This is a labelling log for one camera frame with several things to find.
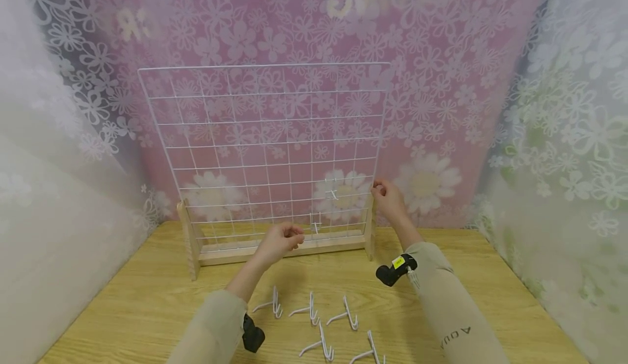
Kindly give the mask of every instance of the wooden upright post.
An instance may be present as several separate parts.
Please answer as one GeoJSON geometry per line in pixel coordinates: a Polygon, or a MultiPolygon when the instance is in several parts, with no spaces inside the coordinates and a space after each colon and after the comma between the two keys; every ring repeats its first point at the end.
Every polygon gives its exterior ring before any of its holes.
{"type": "Polygon", "coordinates": [[[366,255],[369,260],[373,260],[373,256],[375,255],[375,217],[377,208],[375,198],[373,198],[372,195],[368,195],[367,206],[368,208],[364,223],[364,249],[366,250],[366,255]]]}
{"type": "Polygon", "coordinates": [[[190,271],[190,278],[196,281],[198,278],[198,272],[200,270],[200,263],[198,257],[200,256],[200,249],[202,243],[198,242],[200,229],[195,229],[191,224],[190,214],[188,212],[188,200],[184,199],[177,204],[177,213],[183,226],[183,242],[185,243],[185,252],[188,257],[188,269],[190,271]]]}

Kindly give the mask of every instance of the white metal hook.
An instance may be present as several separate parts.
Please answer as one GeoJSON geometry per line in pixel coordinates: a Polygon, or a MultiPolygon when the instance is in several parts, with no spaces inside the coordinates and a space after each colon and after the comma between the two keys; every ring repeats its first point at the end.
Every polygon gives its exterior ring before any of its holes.
{"type": "Polygon", "coordinates": [[[318,323],[318,328],[321,331],[321,342],[323,344],[323,355],[325,355],[325,358],[327,359],[327,361],[333,361],[334,360],[334,348],[331,347],[331,345],[329,345],[329,349],[327,349],[327,342],[325,341],[325,334],[323,333],[323,324],[322,323],[318,323]]]}
{"type": "Polygon", "coordinates": [[[251,311],[251,313],[255,313],[255,311],[259,310],[260,308],[268,306],[273,306],[273,314],[275,319],[281,318],[283,310],[281,309],[281,304],[279,304],[279,292],[277,292],[277,286],[273,286],[273,301],[265,302],[253,308],[253,311],[251,311]]]}
{"type": "MultiPolygon", "coordinates": [[[[336,182],[337,182],[337,179],[336,179],[336,178],[333,178],[333,179],[331,179],[331,180],[328,180],[327,178],[325,178],[325,182],[326,182],[326,183],[329,183],[329,182],[336,183],[336,182]]],[[[336,201],[338,200],[338,196],[336,196],[336,189],[333,187],[333,185],[332,185],[332,187],[331,187],[331,190],[329,190],[329,191],[325,191],[325,197],[326,197],[327,199],[329,199],[329,198],[328,198],[328,196],[327,196],[327,194],[331,194],[331,197],[332,197],[332,198],[334,198],[334,200],[336,200],[336,201]]]]}
{"type": "MultiPolygon", "coordinates": [[[[367,335],[369,337],[369,343],[371,344],[371,350],[366,351],[364,353],[360,353],[356,357],[353,357],[351,359],[351,361],[349,362],[349,364],[353,364],[353,363],[355,363],[356,360],[362,359],[362,357],[367,357],[367,356],[370,356],[370,355],[373,355],[373,357],[375,357],[375,363],[376,364],[380,364],[379,357],[377,357],[377,350],[375,349],[375,342],[373,342],[373,335],[371,334],[371,330],[367,331],[367,335]]],[[[381,363],[381,364],[386,364],[386,356],[385,355],[384,355],[383,363],[381,363]]]]}
{"type": "Polygon", "coordinates": [[[349,318],[349,324],[352,328],[353,331],[357,331],[357,326],[358,326],[358,321],[357,321],[357,315],[355,315],[355,321],[353,319],[351,319],[351,311],[349,310],[349,304],[347,302],[347,297],[346,295],[342,298],[342,301],[345,303],[345,311],[340,314],[340,315],[336,315],[332,318],[330,318],[327,321],[327,326],[329,326],[329,324],[337,319],[340,318],[344,318],[345,316],[347,316],[347,318],[349,318]]]}
{"type": "Polygon", "coordinates": [[[290,313],[288,315],[288,317],[294,315],[294,314],[298,314],[298,313],[305,313],[306,311],[310,312],[310,322],[312,323],[312,326],[316,326],[320,321],[321,318],[318,318],[318,311],[314,311],[314,292],[310,292],[310,305],[309,307],[305,307],[305,308],[300,308],[298,310],[294,310],[292,311],[292,313],[290,313]]]}
{"type": "Polygon", "coordinates": [[[325,334],[323,332],[323,325],[322,325],[322,323],[318,323],[318,330],[321,333],[321,340],[319,340],[318,342],[315,342],[315,343],[313,343],[313,344],[303,348],[301,353],[299,353],[299,357],[303,356],[303,353],[309,351],[310,349],[313,349],[313,348],[317,347],[318,345],[322,345],[323,346],[323,356],[325,356],[325,360],[333,361],[334,360],[334,348],[332,348],[331,345],[329,346],[329,348],[327,348],[327,342],[325,340],[325,334]]]}
{"type": "Polygon", "coordinates": [[[318,225],[321,225],[321,212],[318,212],[318,222],[314,221],[314,218],[312,216],[312,213],[310,213],[310,226],[314,227],[314,231],[318,234],[318,225]]]}

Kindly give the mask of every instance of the beige sleeve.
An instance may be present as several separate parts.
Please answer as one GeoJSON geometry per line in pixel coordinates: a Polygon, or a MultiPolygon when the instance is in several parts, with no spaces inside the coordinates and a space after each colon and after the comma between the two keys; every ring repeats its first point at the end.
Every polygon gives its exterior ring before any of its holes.
{"type": "Polygon", "coordinates": [[[408,278],[450,364],[509,363],[490,324],[440,249],[421,242],[410,245],[406,253],[418,265],[408,278]]]}
{"type": "Polygon", "coordinates": [[[207,295],[166,364],[228,364],[242,340],[247,305],[216,290],[207,295]]]}

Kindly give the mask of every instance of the left hand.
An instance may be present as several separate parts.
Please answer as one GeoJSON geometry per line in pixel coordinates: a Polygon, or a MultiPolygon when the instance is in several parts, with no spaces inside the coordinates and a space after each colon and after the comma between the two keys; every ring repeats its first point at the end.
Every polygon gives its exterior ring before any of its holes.
{"type": "Polygon", "coordinates": [[[299,248],[303,243],[303,229],[290,222],[273,225],[268,229],[251,260],[267,269],[280,261],[286,253],[299,248]]]}

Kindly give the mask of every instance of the white wire grid panel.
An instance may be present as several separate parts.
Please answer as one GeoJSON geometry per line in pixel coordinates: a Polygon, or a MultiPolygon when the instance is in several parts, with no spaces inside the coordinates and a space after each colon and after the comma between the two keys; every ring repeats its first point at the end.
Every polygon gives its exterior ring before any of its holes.
{"type": "Polygon", "coordinates": [[[141,68],[138,74],[202,241],[216,250],[240,248],[286,220],[302,224],[311,240],[323,231],[363,229],[394,75],[390,63],[141,68]]]}

